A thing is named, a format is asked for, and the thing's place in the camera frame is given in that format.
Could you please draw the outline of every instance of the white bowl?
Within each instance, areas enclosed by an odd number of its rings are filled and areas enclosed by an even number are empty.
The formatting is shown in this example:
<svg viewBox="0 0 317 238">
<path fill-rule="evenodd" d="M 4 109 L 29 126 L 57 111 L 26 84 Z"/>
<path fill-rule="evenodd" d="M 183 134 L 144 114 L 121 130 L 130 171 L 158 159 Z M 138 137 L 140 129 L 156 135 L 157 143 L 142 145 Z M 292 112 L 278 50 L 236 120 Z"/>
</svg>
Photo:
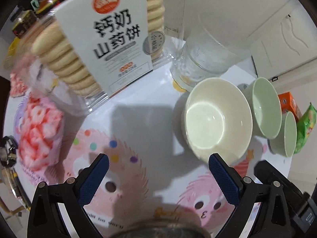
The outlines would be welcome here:
<svg viewBox="0 0 317 238">
<path fill-rule="evenodd" d="M 209 78 L 191 91 L 182 116 L 183 135 L 201 160 L 218 153 L 232 165 L 251 140 L 252 115 L 242 92 L 230 82 Z"/>
</svg>

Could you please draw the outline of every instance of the pink snack bag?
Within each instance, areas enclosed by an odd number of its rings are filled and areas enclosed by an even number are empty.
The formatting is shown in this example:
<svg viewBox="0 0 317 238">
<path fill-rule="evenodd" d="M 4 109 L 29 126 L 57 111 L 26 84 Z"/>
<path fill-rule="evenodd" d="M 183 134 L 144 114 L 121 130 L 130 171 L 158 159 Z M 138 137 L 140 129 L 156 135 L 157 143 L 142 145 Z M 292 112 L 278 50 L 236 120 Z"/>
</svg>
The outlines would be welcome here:
<svg viewBox="0 0 317 238">
<path fill-rule="evenodd" d="M 64 114 L 47 97 L 30 93 L 22 119 L 18 158 L 31 183 L 57 183 Z"/>
</svg>

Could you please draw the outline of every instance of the cartoon printed tablecloth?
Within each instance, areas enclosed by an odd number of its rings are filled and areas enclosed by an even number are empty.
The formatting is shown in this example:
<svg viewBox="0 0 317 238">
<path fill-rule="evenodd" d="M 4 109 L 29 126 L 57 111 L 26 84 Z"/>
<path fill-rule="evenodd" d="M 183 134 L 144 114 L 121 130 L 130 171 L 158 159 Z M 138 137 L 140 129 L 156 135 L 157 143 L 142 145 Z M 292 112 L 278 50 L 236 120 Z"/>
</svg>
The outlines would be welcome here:
<svg viewBox="0 0 317 238">
<path fill-rule="evenodd" d="M 85 206 L 104 237 L 153 218 L 189 221 L 214 236 L 233 210 L 207 165 L 194 156 L 182 137 L 180 114 L 188 93 L 173 82 L 169 68 L 166 65 L 142 77 L 86 118 L 66 117 L 66 135 L 56 166 L 60 182 L 76 177 L 99 153 L 110 159 L 109 171 Z M 223 78 L 235 85 L 254 80 L 236 66 Z M 19 134 L 24 101 L 9 100 L 5 135 Z M 291 158 L 272 154 L 267 141 L 258 137 L 252 138 L 235 169 L 255 179 L 253 167 L 263 159 L 288 175 Z M 35 187 L 24 178 L 19 165 L 16 171 L 32 198 Z M 241 237 L 247 237 L 258 207 L 256 204 Z M 64 207 L 61 212 L 70 233 L 75 234 Z"/>
</svg>

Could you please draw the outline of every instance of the blue gripper pad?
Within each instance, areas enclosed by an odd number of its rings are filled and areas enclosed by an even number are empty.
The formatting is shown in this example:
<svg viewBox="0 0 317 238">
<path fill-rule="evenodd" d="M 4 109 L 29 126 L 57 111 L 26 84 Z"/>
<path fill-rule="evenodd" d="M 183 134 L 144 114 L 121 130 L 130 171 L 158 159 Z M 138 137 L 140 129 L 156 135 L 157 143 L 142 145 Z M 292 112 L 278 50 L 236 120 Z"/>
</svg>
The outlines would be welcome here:
<svg viewBox="0 0 317 238">
<path fill-rule="evenodd" d="M 215 154 L 209 157 L 208 165 L 227 202 L 237 206 L 240 203 L 239 188 Z"/>
<path fill-rule="evenodd" d="M 81 207 L 88 205 L 91 202 L 108 169 L 109 158 L 107 155 L 103 154 L 101 159 L 97 162 L 93 170 L 79 188 L 77 201 Z"/>
</svg>

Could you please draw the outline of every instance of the white cabinet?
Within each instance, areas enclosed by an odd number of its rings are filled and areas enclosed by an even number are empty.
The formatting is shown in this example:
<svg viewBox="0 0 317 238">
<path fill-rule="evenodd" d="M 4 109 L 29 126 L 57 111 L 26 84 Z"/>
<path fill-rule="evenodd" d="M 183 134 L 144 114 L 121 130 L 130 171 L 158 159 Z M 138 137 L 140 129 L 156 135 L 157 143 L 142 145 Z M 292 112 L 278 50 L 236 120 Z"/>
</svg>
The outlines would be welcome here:
<svg viewBox="0 0 317 238">
<path fill-rule="evenodd" d="M 300 5 L 251 45 L 259 77 L 272 79 L 317 58 L 317 28 Z"/>
</svg>

